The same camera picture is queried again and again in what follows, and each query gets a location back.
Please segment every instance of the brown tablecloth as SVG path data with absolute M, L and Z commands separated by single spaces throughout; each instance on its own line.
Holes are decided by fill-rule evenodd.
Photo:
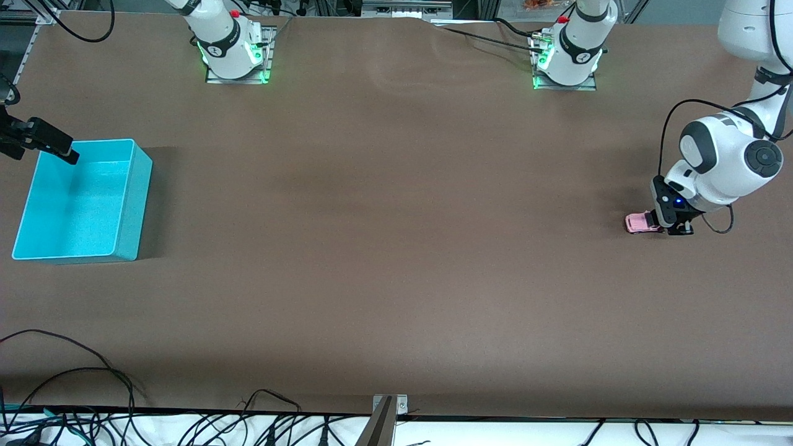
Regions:
M 64 20 L 99 35 L 108 16 Z M 594 93 L 532 90 L 520 50 L 412 19 L 293 20 L 256 87 L 204 84 L 189 37 L 147 14 L 102 44 L 42 30 L 11 113 L 134 138 L 155 166 L 140 260 L 47 266 L 10 258 L 36 155 L 0 162 L 3 334 L 87 343 L 142 406 L 269 387 L 308 410 L 401 393 L 418 413 L 791 416 L 791 170 L 737 202 L 730 235 L 623 229 L 671 106 L 748 94 L 715 27 L 617 26 Z M 710 112 L 672 119 L 667 166 Z M 11 400 L 81 365 L 41 336 L 0 348 Z M 93 375 L 36 402 L 125 404 Z

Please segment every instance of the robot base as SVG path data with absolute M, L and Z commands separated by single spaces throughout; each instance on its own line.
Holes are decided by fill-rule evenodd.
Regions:
M 529 48 L 540 48 L 544 49 L 547 46 L 547 40 L 543 39 L 542 35 L 537 35 L 537 37 L 529 37 Z M 592 73 L 587 77 L 587 80 L 583 81 L 578 85 L 561 85 L 560 83 L 556 83 L 548 77 L 543 71 L 541 71 L 537 64 L 539 63 L 540 58 L 543 57 L 542 53 L 532 52 L 531 53 L 531 70 L 532 70 L 532 77 L 534 82 L 534 89 L 540 90 L 566 90 L 566 91 L 595 91 L 597 90 L 595 84 L 595 74 Z
M 278 31 L 276 26 L 261 27 L 262 47 L 256 49 L 262 53 L 262 63 L 251 70 L 247 75 L 238 79 L 224 79 L 216 75 L 209 67 L 206 69 L 207 83 L 242 84 L 242 85 L 261 85 L 270 81 L 270 71 L 273 68 L 273 55 L 275 52 L 275 35 Z

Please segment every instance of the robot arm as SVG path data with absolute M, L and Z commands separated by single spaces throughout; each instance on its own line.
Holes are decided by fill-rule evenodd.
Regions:
M 583 83 L 597 69 L 617 13 L 614 0 L 578 0 L 569 21 L 543 29 L 547 38 L 539 46 L 545 53 L 538 59 L 537 69 L 563 86 Z
M 231 15 L 223 0 L 165 0 L 187 20 L 204 62 L 222 79 L 239 79 L 262 65 L 259 23 Z
M 783 9 L 775 12 L 777 38 L 787 44 L 793 40 L 793 2 L 780 5 Z M 665 177 L 653 178 L 655 210 L 629 215 L 629 232 L 692 234 L 692 219 L 731 206 L 780 171 L 783 156 L 775 142 L 784 131 L 793 77 L 772 48 L 767 9 L 768 0 L 726 3 L 718 38 L 728 52 L 758 62 L 752 91 L 732 109 L 735 113 L 702 117 L 683 128 L 683 159 Z M 782 52 L 782 57 L 789 56 Z

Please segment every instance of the cyan plastic bin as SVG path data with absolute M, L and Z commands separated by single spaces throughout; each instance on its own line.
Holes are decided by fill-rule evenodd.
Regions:
M 137 258 L 151 158 L 133 140 L 75 141 L 76 166 L 39 154 L 13 246 L 15 260 L 128 262 Z

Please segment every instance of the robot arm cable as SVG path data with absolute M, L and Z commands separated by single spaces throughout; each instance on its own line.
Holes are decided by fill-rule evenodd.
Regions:
M 39 2 L 39 4 L 41 4 L 44 7 L 44 10 L 49 11 L 49 8 L 47 7 L 47 5 L 44 3 L 43 0 L 36 0 L 36 1 Z M 63 28 L 67 33 L 71 34 L 72 36 L 77 37 L 83 42 L 88 42 L 89 44 L 97 44 L 110 37 L 110 34 L 113 33 L 113 27 L 115 27 L 116 25 L 116 6 L 113 4 L 113 0 L 109 0 L 109 2 L 110 2 L 110 26 L 108 27 L 105 34 L 102 35 L 102 37 L 98 37 L 96 39 L 90 39 L 88 37 L 83 37 L 75 33 L 68 26 L 64 25 L 63 22 L 54 13 L 50 13 L 50 17 L 52 17 L 52 19 L 55 20 L 61 28 Z
M 733 230 L 733 224 L 735 223 L 735 213 L 733 212 L 733 205 L 729 204 L 729 205 L 726 206 L 726 208 L 730 210 L 730 225 L 727 226 L 727 229 L 716 229 L 716 228 L 714 228 L 713 225 L 711 225 L 711 223 L 707 220 L 707 218 L 705 218 L 705 214 L 702 214 L 702 221 L 704 221 L 705 225 L 707 225 L 707 227 L 711 231 L 713 231 L 714 233 L 726 234 L 729 231 Z
M 677 110 L 678 107 L 682 106 L 683 104 L 688 104 L 690 102 L 694 102 L 694 103 L 697 103 L 697 104 L 704 104 L 706 106 L 711 106 L 711 107 L 713 107 L 715 109 L 719 109 L 721 111 L 724 111 L 724 112 L 727 112 L 727 113 L 731 113 L 731 114 L 739 117 L 740 119 L 750 123 L 752 126 L 756 126 L 757 125 L 754 121 L 749 119 L 749 117 L 747 117 L 743 113 L 741 113 L 739 111 L 736 111 L 736 110 L 732 110 L 732 109 L 727 108 L 725 106 L 720 106 L 719 104 L 717 104 L 715 102 L 705 101 L 705 100 L 702 100 L 702 99 L 684 99 L 683 101 L 678 102 L 677 104 L 675 104 L 674 107 L 672 107 L 672 109 L 666 115 L 666 120 L 664 121 L 664 128 L 661 130 L 661 147 L 658 150 L 658 174 L 659 175 L 661 174 L 662 165 L 664 163 L 664 140 L 666 138 L 666 129 L 667 129 L 668 125 L 669 125 L 669 120 L 672 118 L 672 114 L 675 113 L 675 110 Z M 761 129 L 761 128 L 758 128 L 758 129 L 762 130 L 762 132 L 765 134 L 765 136 L 769 140 L 775 140 L 776 139 L 767 130 Z M 784 140 L 784 139 L 788 138 L 791 135 L 791 133 L 793 133 L 793 132 L 790 132 L 787 135 L 782 136 L 781 138 L 779 138 L 779 140 Z
M 19 90 L 17 89 L 17 86 L 14 85 L 13 82 L 11 82 L 8 78 L 6 78 L 2 73 L 0 73 L 0 79 L 2 79 L 3 82 L 8 84 L 9 90 L 11 90 L 11 93 L 13 93 L 13 99 L 10 100 L 6 99 L 3 103 L 6 104 L 7 106 L 13 106 L 18 104 L 20 99 L 22 99 L 22 96 L 19 95 Z
M 793 67 L 790 66 L 789 63 L 782 57 L 782 52 L 780 51 L 780 43 L 777 41 L 776 38 L 776 19 L 774 18 L 774 13 L 776 11 L 776 0 L 769 0 L 768 1 L 768 27 L 771 30 L 771 46 L 774 47 L 774 53 L 776 57 L 780 59 L 782 65 L 784 65 L 787 70 L 793 74 Z

